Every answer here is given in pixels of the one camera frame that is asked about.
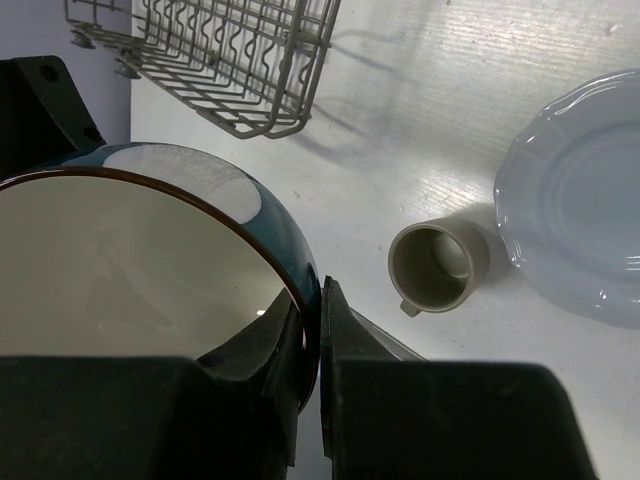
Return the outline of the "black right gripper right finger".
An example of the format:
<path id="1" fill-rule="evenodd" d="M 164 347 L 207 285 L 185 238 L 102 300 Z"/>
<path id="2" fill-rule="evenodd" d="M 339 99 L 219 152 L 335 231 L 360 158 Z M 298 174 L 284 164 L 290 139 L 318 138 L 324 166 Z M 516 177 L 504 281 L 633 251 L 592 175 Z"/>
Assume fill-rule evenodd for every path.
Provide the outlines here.
<path id="1" fill-rule="evenodd" d="M 336 479 L 592 479 L 570 399 L 535 364 L 402 360 L 327 279 L 323 446 Z"/>

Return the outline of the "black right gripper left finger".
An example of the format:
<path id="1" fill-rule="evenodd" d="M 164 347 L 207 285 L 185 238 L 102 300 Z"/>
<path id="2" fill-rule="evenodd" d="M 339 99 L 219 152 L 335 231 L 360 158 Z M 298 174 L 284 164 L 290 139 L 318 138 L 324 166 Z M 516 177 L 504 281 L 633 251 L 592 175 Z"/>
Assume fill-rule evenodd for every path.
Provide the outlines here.
<path id="1" fill-rule="evenodd" d="M 279 294 L 196 360 L 6 356 L 5 479 L 282 479 L 319 361 L 320 303 Z"/>

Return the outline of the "beige ceramic mug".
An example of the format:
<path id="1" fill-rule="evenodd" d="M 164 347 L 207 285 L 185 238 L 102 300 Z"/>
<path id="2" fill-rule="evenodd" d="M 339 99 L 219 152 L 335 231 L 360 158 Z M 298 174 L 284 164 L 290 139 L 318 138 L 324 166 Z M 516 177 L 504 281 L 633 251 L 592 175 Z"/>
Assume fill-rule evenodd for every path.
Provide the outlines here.
<path id="1" fill-rule="evenodd" d="M 415 223 L 396 234 L 388 272 L 401 296 L 400 309 L 415 317 L 444 313 L 463 304 L 486 280 L 490 249 L 480 227 L 445 217 Z"/>

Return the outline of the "teal and cream bowl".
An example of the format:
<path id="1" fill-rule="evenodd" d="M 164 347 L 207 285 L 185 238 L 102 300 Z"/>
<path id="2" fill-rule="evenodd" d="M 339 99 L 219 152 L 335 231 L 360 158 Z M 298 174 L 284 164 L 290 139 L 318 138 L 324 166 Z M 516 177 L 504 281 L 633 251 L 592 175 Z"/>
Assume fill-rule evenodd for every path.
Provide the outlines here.
<path id="1" fill-rule="evenodd" d="M 196 359 L 283 293 L 303 318 L 307 400 L 319 275 L 299 225 L 259 180 L 206 152 L 134 142 L 1 182 L 5 355 Z"/>

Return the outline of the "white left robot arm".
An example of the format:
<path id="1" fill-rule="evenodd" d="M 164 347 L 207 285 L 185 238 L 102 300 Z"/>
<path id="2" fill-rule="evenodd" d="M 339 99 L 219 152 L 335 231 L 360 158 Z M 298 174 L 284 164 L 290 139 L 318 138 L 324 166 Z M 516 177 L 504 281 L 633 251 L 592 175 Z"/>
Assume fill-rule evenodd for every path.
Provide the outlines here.
<path id="1" fill-rule="evenodd" d="M 57 56 L 1 62 L 1 177 L 105 144 Z"/>

